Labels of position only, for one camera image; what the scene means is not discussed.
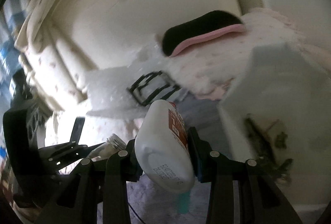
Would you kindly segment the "clear glass jar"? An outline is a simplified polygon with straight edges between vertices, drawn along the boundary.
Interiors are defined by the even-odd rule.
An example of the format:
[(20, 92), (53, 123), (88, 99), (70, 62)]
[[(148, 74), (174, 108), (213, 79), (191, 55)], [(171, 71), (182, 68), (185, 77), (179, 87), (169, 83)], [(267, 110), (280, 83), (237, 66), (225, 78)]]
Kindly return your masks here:
[(87, 158), (93, 161), (105, 160), (117, 152), (124, 150), (126, 145), (127, 144), (119, 136), (113, 133), (107, 138), (106, 142), (92, 150)]

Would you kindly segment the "white bottle red label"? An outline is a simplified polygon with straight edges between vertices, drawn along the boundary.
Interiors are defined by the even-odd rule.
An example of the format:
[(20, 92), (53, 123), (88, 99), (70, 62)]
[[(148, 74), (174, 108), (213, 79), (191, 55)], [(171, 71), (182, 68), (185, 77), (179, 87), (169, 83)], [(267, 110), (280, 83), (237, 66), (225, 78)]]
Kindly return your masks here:
[(163, 189), (180, 194), (194, 186), (185, 124), (172, 103), (151, 104), (135, 138), (135, 155), (143, 172)]

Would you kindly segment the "teal plastic object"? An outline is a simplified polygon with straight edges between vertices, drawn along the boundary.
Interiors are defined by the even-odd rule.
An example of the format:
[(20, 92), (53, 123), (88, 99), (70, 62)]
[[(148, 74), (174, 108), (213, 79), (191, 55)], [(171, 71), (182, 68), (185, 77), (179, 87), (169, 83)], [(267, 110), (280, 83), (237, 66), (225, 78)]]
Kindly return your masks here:
[(190, 208), (191, 191), (181, 193), (177, 197), (177, 213), (187, 214)]

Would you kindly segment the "black smartphone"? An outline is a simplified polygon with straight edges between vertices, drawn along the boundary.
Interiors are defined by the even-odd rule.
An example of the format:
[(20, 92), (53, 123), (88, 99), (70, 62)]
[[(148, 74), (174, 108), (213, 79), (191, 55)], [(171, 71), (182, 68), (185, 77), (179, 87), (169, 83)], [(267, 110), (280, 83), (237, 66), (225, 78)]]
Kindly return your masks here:
[(70, 143), (78, 144), (80, 137), (81, 137), (81, 133), (83, 131), (84, 123), (85, 123), (84, 117), (77, 117), (75, 119), (73, 129), (71, 132), (71, 136), (70, 136)]

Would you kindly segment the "clear plastic bag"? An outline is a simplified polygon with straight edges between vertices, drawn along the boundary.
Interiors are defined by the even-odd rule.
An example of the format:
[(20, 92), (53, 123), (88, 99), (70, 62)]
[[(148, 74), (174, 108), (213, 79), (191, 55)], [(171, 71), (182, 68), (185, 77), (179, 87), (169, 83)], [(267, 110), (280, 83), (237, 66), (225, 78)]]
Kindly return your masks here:
[[(142, 118), (150, 105), (139, 105), (127, 92), (140, 76), (165, 69), (166, 58), (157, 47), (144, 48), (128, 66), (90, 71), (85, 76), (88, 100), (91, 104), (89, 116), (109, 118)], [(182, 89), (166, 101), (181, 102), (188, 90)]]

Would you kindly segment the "cream floral pillow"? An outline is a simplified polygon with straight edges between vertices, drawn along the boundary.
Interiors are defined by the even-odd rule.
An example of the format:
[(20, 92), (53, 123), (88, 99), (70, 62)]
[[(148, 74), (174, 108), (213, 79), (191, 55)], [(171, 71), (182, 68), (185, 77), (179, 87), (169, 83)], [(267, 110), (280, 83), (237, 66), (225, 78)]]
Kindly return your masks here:
[(92, 64), (53, 21), (56, 0), (28, 1), (15, 41), (26, 80), (52, 110), (71, 109), (85, 100), (84, 73)]

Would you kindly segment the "floral white blanket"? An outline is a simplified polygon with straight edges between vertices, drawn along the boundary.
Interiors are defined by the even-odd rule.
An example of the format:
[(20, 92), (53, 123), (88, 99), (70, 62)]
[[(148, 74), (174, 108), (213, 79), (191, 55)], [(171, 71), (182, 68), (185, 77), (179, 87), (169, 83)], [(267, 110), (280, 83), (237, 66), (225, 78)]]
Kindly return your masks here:
[[(53, 21), (83, 53), (92, 69), (90, 71), (130, 65), (139, 51), (157, 47), (162, 51), (162, 35), (170, 27), (184, 23), (183, 17), (166, 17), (160, 14), (116, 12), (92, 14), (84, 19), (81, 14), (66, 21)], [(258, 45), (294, 43), (303, 53), (313, 57), (325, 68), (330, 68), (330, 53), (307, 44), (305, 35), (282, 14), (266, 8), (253, 8), (239, 18), (246, 30), (229, 33), (217, 39), (192, 45), (174, 57), (163, 56), (166, 71), (188, 93), (200, 99), (220, 99), (231, 81), (245, 68), (248, 56)], [(137, 133), (142, 118), (109, 118), (89, 116), (86, 81), (85, 100), (68, 110), (55, 110), (55, 120), (64, 123), (64, 115), (88, 116), (88, 126), (100, 134), (116, 133), (130, 138)]]

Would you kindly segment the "black pink slipper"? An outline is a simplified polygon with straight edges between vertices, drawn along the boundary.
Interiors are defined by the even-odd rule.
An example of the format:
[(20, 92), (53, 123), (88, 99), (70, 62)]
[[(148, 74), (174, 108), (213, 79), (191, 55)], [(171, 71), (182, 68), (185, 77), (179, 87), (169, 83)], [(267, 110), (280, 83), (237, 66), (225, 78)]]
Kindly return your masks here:
[(174, 57), (192, 45), (245, 30), (244, 23), (235, 15), (214, 10), (168, 29), (163, 35), (162, 51), (166, 56)]

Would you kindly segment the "black plastic frame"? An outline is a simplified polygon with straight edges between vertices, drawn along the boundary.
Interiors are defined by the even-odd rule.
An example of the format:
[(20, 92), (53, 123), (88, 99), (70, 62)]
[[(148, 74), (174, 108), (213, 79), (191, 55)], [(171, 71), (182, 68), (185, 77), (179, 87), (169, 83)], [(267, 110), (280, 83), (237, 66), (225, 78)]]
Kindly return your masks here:
[(139, 105), (146, 107), (155, 100), (168, 100), (181, 89), (167, 73), (154, 71), (140, 76), (126, 90)]

